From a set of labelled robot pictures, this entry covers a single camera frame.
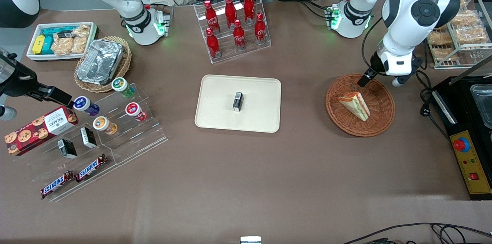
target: walkers cookie box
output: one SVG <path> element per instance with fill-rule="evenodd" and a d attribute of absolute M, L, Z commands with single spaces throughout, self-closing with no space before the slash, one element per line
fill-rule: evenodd
<path fill-rule="evenodd" d="M 8 153 L 23 155 L 79 123 L 75 112 L 61 106 L 5 136 Z"/>

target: yellow control panel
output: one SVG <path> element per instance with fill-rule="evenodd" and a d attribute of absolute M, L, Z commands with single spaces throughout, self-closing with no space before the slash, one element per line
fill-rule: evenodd
<path fill-rule="evenodd" d="M 470 194 L 492 193 L 468 131 L 449 137 Z"/>

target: clear acrylic rack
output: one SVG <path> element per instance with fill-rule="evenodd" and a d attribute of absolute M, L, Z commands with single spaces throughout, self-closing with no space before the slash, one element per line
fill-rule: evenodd
<path fill-rule="evenodd" d="M 255 34 L 254 34 L 254 24 L 247 25 L 244 21 L 244 10 L 243 10 L 243 1 L 244 0 L 232 0 L 234 7 L 236 8 L 237 18 L 241 20 L 241 25 L 244 29 L 244 39 L 246 41 L 246 49 L 243 51 L 237 51 L 236 46 L 234 45 L 234 37 L 232 34 L 232 30 L 227 28 L 227 20 L 225 18 L 225 0 L 210 0 L 212 2 L 212 8 L 217 13 L 218 23 L 220 26 L 220 33 L 216 34 L 218 39 L 218 44 L 220 47 L 220 52 L 222 56 L 220 58 L 212 58 L 208 46 L 207 46 L 207 34 L 205 30 L 209 27 L 207 23 L 207 19 L 205 18 L 205 6 L 203 2 L 199 2 L 194 4 L 196 17 L 198 18 L 198 23 L 200 25 L 200 30 L 202 32 L 203 40 L 205 42 L 205 48 L 209 54 L 210 62 L 212 64 L 228 60 L 230 58 L 244 55 L 247 53 L 251 53 L 253 51 L 261 50 L 267 47 L 272 46 L 272 41 L 270 39 L 270 34 L 268 30 L 267 16 L 265 14 L 265 9 L 263 8 L 262 0 L 253 0 L 254 8 L 255 8 L 255 17 L 257 13 L 263 13 L 265 20 L 265 38 L 266 43 L 263 45 L 257 45 L 255 43 Z"/>
<path fill-rule="evenodd" d="M 78 111 L 79 123 L 76 126 L 14 159 L 16 162 L 27 163 L 32 181 L 39 186 L 39 189 L 42 189 L 67 170 L 78 174 L 100 155 L 106 155 L 108 161 L 82 182 L 78 183 L 72 179 L 50 193 L 46 197 L 50 202 L 57 202 L 67 197 L 82 186 L 99 179 L 104 174 L 167 141 L 159 121 L 153 117 L 147 104 L 149 97 L 135 83 L 131 86 L 135 90 L 132 98 L 125 98 L 120 93 L 114 92 L 96 101 L 95 104 L 100 106 L 100 112 L 96 116 L 88 116 Z M 125 107 L 130 102 L 137 102 L 142 110 L 146 111 L 148 116 L 144 121 L 140 122 L 125 114 Z M 111 122 L 116 123 L 118 125 L 117 132 L 113 135 L 107 135 L 95 130 L 92 123 L 98 116 L 105 116 Z M 88 148 L 83 144 L 80 134 L 80 129 L 83 127 L 91 129 L 94 133 L 97 142 L 95 148 Z M 74 144 L 77 151 L 76 158 L 62 157 L 58 149 L 58 140 L 60 139 L 69 140 Z M 39 195 L 41 198 L 39 192 L 33 193 L 33 195 Z"/>

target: aluminum foil container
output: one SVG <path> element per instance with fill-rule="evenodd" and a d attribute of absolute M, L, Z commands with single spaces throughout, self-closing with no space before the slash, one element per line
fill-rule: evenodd
<path fill-rule="evenodd" d="M 77 77 L 86 83 L 108 85 L 113 81 L 123 57 L 123 46 L 113 41 L 96 39 L 87 50 L 84 61 L 77 68 Z"/>

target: red lid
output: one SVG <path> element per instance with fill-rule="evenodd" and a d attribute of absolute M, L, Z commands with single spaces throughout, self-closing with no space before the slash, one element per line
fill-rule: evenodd
<path fill-rule="evenodd" d="M 139 104 L 131 102 L 126 106 L 126 114 L 134 116 L 138 112 Z"/>

